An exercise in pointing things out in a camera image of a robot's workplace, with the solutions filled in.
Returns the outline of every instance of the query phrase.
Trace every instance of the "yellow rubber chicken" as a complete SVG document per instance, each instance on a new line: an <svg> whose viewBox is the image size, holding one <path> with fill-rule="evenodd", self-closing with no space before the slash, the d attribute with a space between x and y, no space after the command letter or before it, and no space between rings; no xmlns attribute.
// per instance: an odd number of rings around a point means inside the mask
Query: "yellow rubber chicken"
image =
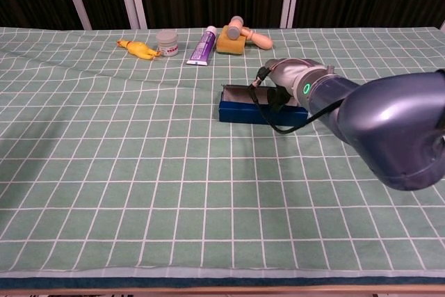
<svg viewBox="0 0 445 297"><path fill-rule="evenodd" d="M143 59L153 59L161 55L160 51L150 49L144 42L118 40L118 46L127 49L130 54Z"/></svg>

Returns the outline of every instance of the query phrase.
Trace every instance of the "small jar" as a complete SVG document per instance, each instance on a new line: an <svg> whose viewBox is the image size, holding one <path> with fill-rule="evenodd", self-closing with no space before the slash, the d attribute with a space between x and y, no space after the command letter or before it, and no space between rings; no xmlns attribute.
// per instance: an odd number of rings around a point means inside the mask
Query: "small jar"
<svg viewBox="0 0 445 297"><path fill-rule="evenodd" d="M170 57L178 53L178 34L176 31L160 31L156 35L156 41L162 56Z"/></svg>

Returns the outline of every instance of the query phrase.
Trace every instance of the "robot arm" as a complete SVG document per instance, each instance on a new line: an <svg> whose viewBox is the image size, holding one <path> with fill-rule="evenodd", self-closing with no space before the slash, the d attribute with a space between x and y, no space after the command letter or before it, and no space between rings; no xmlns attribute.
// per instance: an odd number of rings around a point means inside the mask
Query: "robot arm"
<svg viewBox="0 0 445 297"><path fill-rule="evenodd" d="M277 86L268 95L275 110L296 99L312 119L352 146L386 186L415 191L445 175L443 70L358 85L313 60L271 59L250 86L252 92L267 75Z"/></svg>

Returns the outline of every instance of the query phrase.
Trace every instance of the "toothpaste tube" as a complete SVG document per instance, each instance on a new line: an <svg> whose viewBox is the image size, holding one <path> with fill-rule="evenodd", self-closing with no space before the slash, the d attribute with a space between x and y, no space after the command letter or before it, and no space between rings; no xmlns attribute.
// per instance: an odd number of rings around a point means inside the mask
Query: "toothpaste tube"
<svg viewBox="0 0 445 297"><path fill-rule="evenodd" d="M201 40L198 42L195 51L193 52L187 64L191 65L208 65L207 61L210 56L210 52L213 49L213 45L216 40L216 28L214 26L208 26L204 34L202 34Z"/></svg>

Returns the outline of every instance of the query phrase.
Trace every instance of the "metal lid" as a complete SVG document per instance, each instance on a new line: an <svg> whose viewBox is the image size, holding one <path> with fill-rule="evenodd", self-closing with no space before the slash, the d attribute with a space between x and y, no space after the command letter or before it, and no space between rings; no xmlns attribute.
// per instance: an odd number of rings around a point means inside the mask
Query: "metal lid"
<svg viewBox="0 0 445 297"><path fill-rule="evenodd" d="M159 43L171 43L176 41L178 34L173 30L160 31L156 34L156 40Z"/></svg>

